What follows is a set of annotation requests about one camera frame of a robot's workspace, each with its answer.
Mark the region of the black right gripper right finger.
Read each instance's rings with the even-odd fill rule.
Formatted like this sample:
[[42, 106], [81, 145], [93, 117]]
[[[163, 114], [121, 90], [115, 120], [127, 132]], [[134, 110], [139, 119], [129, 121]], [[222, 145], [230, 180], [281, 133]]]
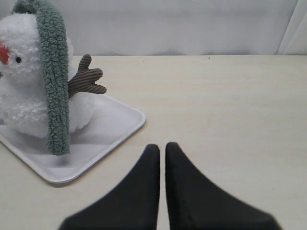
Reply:
[[273, 215], [227, 193], [203, 175], [178, 143], [165, 147], [165, 192], [172, 230], [280, 230]]

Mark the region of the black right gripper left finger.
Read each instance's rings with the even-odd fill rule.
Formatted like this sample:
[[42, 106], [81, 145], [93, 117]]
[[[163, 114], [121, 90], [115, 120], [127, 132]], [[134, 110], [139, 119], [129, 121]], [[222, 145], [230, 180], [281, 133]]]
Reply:
[[160, 150], [148, 144], [134, 167], [105, 196], [65, 218], [61, 230], [155, 230], [160, 196]]

